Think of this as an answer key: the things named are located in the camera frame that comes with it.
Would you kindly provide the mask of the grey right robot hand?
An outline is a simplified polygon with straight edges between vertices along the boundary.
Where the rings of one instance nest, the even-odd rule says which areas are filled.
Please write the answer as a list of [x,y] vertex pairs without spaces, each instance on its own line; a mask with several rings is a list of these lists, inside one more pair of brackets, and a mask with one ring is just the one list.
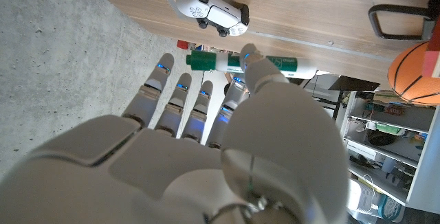
[[246,99],[201,144],[208,89],[177,133],[183,74],[149,122],[174,59],[164,54],[125,112],[88,120],[31,151],[1,181],[2,223],[344,223],[348,158],[334,120],[253,44]]

